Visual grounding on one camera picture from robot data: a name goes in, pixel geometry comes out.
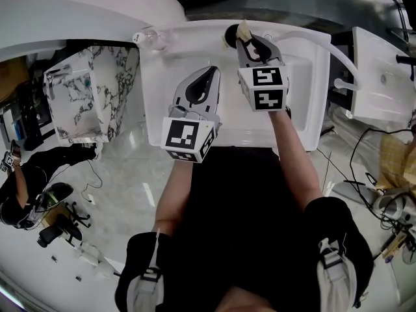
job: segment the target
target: small bottle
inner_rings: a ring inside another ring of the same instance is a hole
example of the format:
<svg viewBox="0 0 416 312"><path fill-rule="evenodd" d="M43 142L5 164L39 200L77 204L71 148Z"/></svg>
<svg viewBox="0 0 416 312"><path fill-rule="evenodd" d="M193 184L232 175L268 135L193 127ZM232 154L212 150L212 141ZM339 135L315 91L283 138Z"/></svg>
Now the small bottle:
<svg viewBox="0 0 416 312"><path fill-rule="evenodd" d="M146 32L136 32L133 42L139 49L162 51L168 47L170 37L166 33L150 29Z"/></svg>

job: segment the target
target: marble-patterned box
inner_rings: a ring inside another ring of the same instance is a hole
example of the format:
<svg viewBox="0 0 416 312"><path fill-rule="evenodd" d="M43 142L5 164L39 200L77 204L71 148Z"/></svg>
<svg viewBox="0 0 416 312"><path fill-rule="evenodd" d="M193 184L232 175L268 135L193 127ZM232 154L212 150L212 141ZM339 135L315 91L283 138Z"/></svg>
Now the marble-patterned box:
<svg viewBox="0 0 416 312"><path fill-rule="evenodd" d="M44 91L59 142L114 138L138 65L138 49L91 46L48 69Z"/></svg>

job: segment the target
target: fiducial marker cube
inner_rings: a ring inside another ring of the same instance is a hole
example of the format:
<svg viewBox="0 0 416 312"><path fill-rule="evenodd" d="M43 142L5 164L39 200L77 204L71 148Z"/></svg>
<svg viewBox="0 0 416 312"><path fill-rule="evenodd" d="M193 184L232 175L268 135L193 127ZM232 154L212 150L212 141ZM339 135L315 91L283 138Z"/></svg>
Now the fiducial marker cube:
<svg viewBox="0 0 416 312"><path fill-rule="evenodd" d="M214 122L163 118L161 148L173 159L202 163L215 138Z"/></svg>
<svg viewBox="0 0 416 312"><path fill-rule="evenodd" d="M285 110L289 88L287 67L239 68L239 78L253 111Z"/></svg>

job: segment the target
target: person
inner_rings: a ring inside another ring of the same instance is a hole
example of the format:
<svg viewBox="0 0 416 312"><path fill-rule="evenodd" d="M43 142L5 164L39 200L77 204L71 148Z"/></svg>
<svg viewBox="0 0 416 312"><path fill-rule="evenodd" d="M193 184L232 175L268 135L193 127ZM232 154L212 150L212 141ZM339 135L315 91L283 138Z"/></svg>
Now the person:
<svg viewBox="0 0 416 312"><path fill-rule="evenodd" d="M55 147L33 154L23 165L20 159L13 162L14 171L0 188L0 220L17 228L29 228L34 223L28 219L31 211L39 206L38 199L52 175L62 165L75 165L97 156L97 147L73 144L70 147Z"/></svg>
<svg viewBox="0 0 416 312"><path fill-rule="evenodd" d="M127 246L122 312L345 312L358 306L371 251L346 203L322 195L284 111L270 112L279 157L212 147L176 161L152 232Z"/></svg>

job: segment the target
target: white floor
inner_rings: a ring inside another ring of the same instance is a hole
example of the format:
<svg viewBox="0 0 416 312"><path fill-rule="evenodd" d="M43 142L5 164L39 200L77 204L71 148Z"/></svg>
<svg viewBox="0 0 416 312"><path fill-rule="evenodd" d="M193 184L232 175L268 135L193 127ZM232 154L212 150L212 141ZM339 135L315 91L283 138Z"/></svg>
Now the white floor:
<svg viewBox="0 0 416 312"><path fill-rule="evenodd" d="M56 138L51 137L39 150L56 145ZM352 178L348 158L332 153L324 146L318 148L347 178ZM317 169L324 194L334 183L344 180L322 153L314 151L309 156ZM85 198L88 194L93 195L95 205L81 196L87 183L99 184L87 162L69 167L53 183L63 181L73 186L75 190L70 198L92 217L92 227L83 230L85 240L105 253L117 237L128 238L151 229L155 207L172 164L165 151L148 144L146 123L137 122L105 144L101 160L92 163L103 186L99 189L88 187L83 195ZM354 165L354 170L357 180L366 182L363 167ZM378 231L379 223L362 206L349 206L359 228L365 231L364 236L369 240L373 253L376 253L383 243L378 233L374 233ZM63 239L57 239L42 249L36 243L40 227L33 231L0 227L0 265L3 272L27 292L57 311L116 311L116 276L111 279L97 276L92 265L73 256L72 249ZM58 263L52 262L52 255ZM78 282L76 276L81 276L82 282ZM377 294L380 281L383 281L384 291ZM397 306L395 288L388 271L377 273L370 287L372 290L367 303L363 303L362 311L389 312Z"/></svg>

